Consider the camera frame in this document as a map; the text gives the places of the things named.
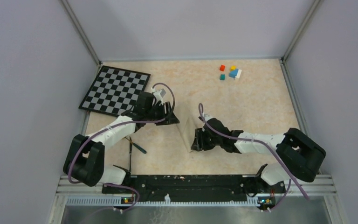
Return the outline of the beige cloth napkin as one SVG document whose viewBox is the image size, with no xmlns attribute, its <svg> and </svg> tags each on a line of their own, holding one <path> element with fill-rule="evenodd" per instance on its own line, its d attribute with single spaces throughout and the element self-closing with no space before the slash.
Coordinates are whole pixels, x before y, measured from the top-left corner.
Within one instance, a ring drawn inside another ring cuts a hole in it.
<svg viewBox="0 0 358 224">
<path fill-rule="evenodd" d="M 180 121 L 180 123 L 177 124 L 179 134 L 185 146 L 185 150 L 190 153 L 192 152 L 191 147 L 195 139 L 195 131 L 199 127 L 191 114 L 181 114 L 177 117 Z"/>
</svg>

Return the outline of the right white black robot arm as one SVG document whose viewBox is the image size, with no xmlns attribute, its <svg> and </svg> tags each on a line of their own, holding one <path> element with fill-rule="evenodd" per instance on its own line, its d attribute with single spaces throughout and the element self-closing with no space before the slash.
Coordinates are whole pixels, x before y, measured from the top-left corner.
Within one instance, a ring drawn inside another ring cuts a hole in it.
<svg viewBox="0 0 358 224">
<path fill-rule="evenodd" d="M 255 187 L 260 192 L 268 192 L 273 185 L 293 177 L 313 182 L 326 157 L 326 151 L 297 128 L 280 134 L 255 134 L 229 130 L 208 114 L 202 114 L 199 119 L 204 126 L 195 130 L 192 150 L 220 147 L 228 153 L 266 154 L 277 159 L 276 163 L 263 165 L 259 170 Z"/>
</svg>

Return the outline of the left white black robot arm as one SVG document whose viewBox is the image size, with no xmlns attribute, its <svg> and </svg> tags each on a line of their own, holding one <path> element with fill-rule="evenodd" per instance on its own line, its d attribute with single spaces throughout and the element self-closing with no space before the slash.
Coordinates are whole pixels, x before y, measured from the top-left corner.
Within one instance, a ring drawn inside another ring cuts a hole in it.
<svg viewBox="0 0 358 224">
<path fill-rule="evenodd" d="M 120 193 L 131 187 L 129 171 L 120 166 L 105 164 L 105 152 L 122 139 L 139 131 L 146 124 L 164 126 L 178 124 L 173 110 L 175 101 L 165 102 L 169 87 L 141 92 L 134 106 L 118 116 L 111 124 L 90 135 L 76 135 L 70 145 L 63 171 L 72 184 L 93 187 L 98 183 L 113 184 Z"/>
</svg>

